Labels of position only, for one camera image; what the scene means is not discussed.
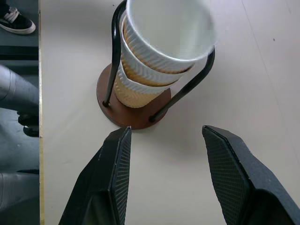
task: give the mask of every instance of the dark floor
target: dark floor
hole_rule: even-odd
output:
[[[0,28],[0,45],[38,46],[38,0],[7,0],[21,14],[29,17],[37,29],[28,36],[11,34]],[[38,87],[37,61],[5,61],[0,64]],[[39,140],[23,133],[15,111],[0,108],[0,171],[39,168]]]

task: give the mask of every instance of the sneaker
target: sneaker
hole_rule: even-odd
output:
[[[15,7],[10,7],[8,13],[0,18],[0,27],[14,34],[31,34],[36,29],[34,23]]]

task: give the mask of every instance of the shoe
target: shoe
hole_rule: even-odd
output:
[[[14,34],[31,34],[36,29],[35,24],[15,7],[10,7],[8,13],[0,18],[0,27]]]
[[[29,137],[39,137],[39,127],[38,126],[35,126],[35,127],[24,126],[23,132],[24,132],[24,134],[26,134]]]

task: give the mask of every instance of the round wooden base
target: round wooden base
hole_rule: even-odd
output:
[[[129,108],[123,105],[117,99],[112,89],[112,96],[109,101],[110,105],[104,107],[102,103],[107,91],[110,68],[111,65],[108,65],[103,70],[97,82],[97,100],[104,115],[114,124],[120,127],[131,126],[132,129],[144,129],[158,123],[165,116],[166,112],[153,123],[149,122],[149,117],[169,102],[171,99],[170,89],[164,91],[160,96],[142,108]]]

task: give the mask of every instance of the paper cup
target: paper cup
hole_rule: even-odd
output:
[[[117,99],[131,108],[140,108],[147,105],[171,85],[164,87],[150,87],[128,79],[125,75],[122,62],[114,83],[114,92]]]
[[[126,76],[133,81],[145,84],[148,86],[166,86],[174,83],[186,72],[180,74],[165,74],[149,68],[143,64],[139,59],[130,51],[123,32],[121,32],[121,48],[122,48],[122,62]]]
[[[130,50],[156,71],[180,73],[216,43],[210,11],[199,0],[127,0],[126,12]]]

